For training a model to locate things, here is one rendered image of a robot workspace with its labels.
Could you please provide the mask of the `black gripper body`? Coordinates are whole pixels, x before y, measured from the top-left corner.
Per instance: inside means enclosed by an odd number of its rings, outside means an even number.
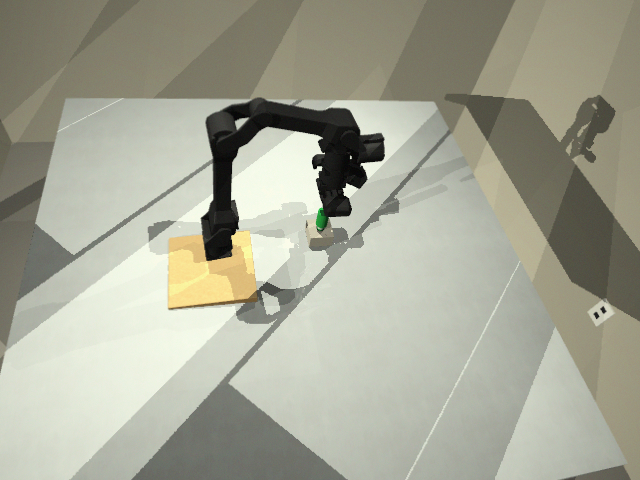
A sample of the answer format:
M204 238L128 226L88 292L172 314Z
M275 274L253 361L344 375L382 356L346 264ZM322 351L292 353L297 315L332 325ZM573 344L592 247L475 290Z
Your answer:
M313 169L317 169L318 166L322 166L322 171L319 171L319 180L322 189L325 189L326 198L323 199L323 211L326 217L344 217L349 216L352 211L350 200L344 194L343 188L346 185L341 185L344 177L349 175L348 167L344 170L333 170L328 168L324 163L325 154L316 154L312 158Z

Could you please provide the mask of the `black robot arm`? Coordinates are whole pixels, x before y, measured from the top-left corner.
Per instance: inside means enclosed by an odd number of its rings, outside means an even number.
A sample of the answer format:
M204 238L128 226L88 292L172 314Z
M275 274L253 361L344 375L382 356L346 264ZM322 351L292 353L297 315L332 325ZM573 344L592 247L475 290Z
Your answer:
M240 118L248 119L237 130L235 121ZM213 200L200 218L207 261L232 256L231 236L239 230L236 202L231 200L232 162L238 149L260 130L272 127L322 137L318 144L325 153L325 165L333 170L348 167L350 173L341 185L347 183L358 189L368 180L361 163L379 162L385 157L383 134L360 135L347 108L314 110L256 97L211 113L205 125L213 163Z

